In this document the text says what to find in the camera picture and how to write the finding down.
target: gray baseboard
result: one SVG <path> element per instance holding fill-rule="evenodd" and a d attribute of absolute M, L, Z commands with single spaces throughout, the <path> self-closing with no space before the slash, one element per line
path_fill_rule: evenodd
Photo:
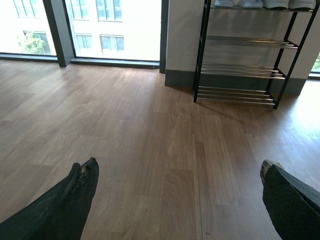
<path fill-rule="evenodd" d="M 169 87 L 193 87 L 195 72 L 170 70 L 165 71 L 165 85 Z M 200 79 L 201 86 L 229 88 L 229 89 L 248 89 L 248 90 L 265 90 L 268 79 L 249 78 L 238 76 L 222 75 L 202 75 Z M 288 82 L 285 93 L 299 95 L 304 87 L 306 79 L 291 78 Z M 274 80 L 271 93 L 279 93 L 283 80 Z"/>

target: shoe rack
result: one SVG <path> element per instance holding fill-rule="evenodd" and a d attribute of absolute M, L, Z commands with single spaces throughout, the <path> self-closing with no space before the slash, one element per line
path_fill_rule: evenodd
<path fill-rule="evenodd" d="M 319 9 L 320 0 L 316 1 L 315 8 L 313 10 L 273 10 L 264 8 L 242 8 L 234 6 L 231 8 L 214 7 L 211 5 L 211 0 L 204 1 L 201 32 L 199 39 L 199 47 L 197 54 L 197 61 L 195 67 L 195 75 L 193 82 L 193 101 L 196 103 L 197 99 L 223 101 L 229 103 L 245 103 L 254 105 L 267 105 L 274 109 L 278 108 L 280 100 L 284 94 L 286 86 L 290 80 L 290 76 L 295 67 L 301 49 L 308 36 L 312 23 L 315 19 L 317 11 Z M 292 14 L 290 23 L 287 26 L 287 30 L 283 40 L 273 40 L 264 38 L 245 38 L 245 37 L 224 37 L 224 36 L 212 36 L 207 35 L 208 21 L 210 15 L 210 9 L 223 10 L 235 10 L 235 11 L 284 11 Z M 289 36 L 296 17 L 300 12 L 310 13 L 310 19 L 304 31 L 299 44 L 295 44 L 289 41 Z M 278 56 L 274 63 L 274 66 L 262 67 L 262 66 L 245 66 L 245 65 L 229 65 L 229 64 L 215 64 L 210 62 L 203 62 L 205 46 L 206 45 L 229 45 L 229 46 L 246 46 L 246 47 L 263 47 L 263 48 L 277 48 L 279 49 Z M 282 58 L 284 49 L 293 49 L 296 51 L 292 60 L 288 73 L 285 74 L 279 69 L 279 63 Z M 232 88 L 219 88 L 208 87 L 201 83 L 202 75 L 218 75 L 218 76 L 235 76 L 246 77 L 254 79 L 269 79 L 268 84 L 263 90 L 249 90 L 249 89 L 232 89 Z M 277 97 L 274 97 L 270 93 L 271 86 L 274 81 L 283 82 L 281 90 Z"/>

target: sneaker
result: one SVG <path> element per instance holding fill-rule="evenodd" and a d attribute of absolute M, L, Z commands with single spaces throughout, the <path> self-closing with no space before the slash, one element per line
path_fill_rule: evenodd
<path fill-rule="evenodd" d="M 316 6 L 316 0 L 289 0 L 289 9 L 311 10 Z"/>
<path fill-rule="evenodd" d="M 288 9 L 289 0 L 262 0 L 262 3 L 266 9 L 284 10 Z"/>
<path fill-rule="evenodd" d="M 215 7 L 220 8 L 232 8 L 235 5 L 235 0 L 216 0 L 214 3 Z"/>
<path fill-rule="evenodd" d="M 261 9 L 264 7 L 261 0 L 240 0 L 237 5 L 246 9 Z"/>

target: wooden floor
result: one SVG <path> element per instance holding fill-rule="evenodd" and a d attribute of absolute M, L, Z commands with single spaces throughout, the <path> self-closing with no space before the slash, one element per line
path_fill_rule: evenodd
<path fill-rule="evenodd" d="M 0 222 L 96 157 L 82 240 L 279 240 L 264 159 L 320 191 L 320 82 L 268 107 L 193 103 L 158 70 L 0 60 Z"/>

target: window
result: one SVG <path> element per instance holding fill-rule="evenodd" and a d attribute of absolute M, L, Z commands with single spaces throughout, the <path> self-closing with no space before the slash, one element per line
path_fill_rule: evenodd
<path fill-rule="evenodd" d="M 76 36 L 79 48 L 81 49 L 91 49 L 92 48 L 92 36 L 90 35 L 77 35 Z"/>
<path fill-rule="evenodd" d="M 320 53 L 319 53 L 318 57 L 315 60 L 315 63 L 313 65 L 313 68 L 312 68 L 311 72 L 314 72 L 314 73 L 317 73 L 317 74 L 320 73 Z"/>
<path fill-rule="evenodd" d="M 121 0 L 96 0 L 99 20 L 120 21 L 122 19 Z"/>
<path fill-rule="evenodd" d="M 74 19 L 88 19 L 87 0 L 71 0 Z"/>
<path fill-rule="evenodd" d="M 19 17 L 39 17 L 40 10 L 37 3 L 39 0 L 13 0 Z"/>
<path fill-rule="evenodd" d="M 122 36 L 100 36 L 102 52 L 104 51 L 123 51 L 124 38 Z"/>
<path fill-rule="evenodd" d="M 25 52 L 37 55 L 51 55 L 47 35 L 44 32 L 24 31 Z"/>

